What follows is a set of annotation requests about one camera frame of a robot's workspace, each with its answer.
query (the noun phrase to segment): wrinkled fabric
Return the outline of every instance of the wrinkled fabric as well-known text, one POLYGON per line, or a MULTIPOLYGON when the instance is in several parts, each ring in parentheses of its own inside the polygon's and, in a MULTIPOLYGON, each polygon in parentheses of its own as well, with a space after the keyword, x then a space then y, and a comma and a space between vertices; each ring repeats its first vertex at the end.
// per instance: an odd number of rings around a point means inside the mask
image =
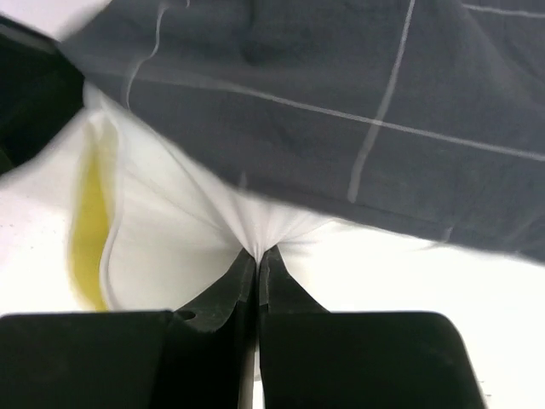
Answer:
POLYGON ((113 0, 60 46, 223 181, 545 261, 545 3, 113 0))

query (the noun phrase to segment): checkered pattern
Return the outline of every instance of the checkered pattern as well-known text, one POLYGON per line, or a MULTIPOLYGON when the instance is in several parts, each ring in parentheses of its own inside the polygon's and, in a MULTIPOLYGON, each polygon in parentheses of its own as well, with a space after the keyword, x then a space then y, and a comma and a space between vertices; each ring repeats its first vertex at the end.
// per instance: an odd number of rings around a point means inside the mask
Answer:
POLYGON ((61 48, 232 184, 545 261, 545 3, 114 0, 61 48))

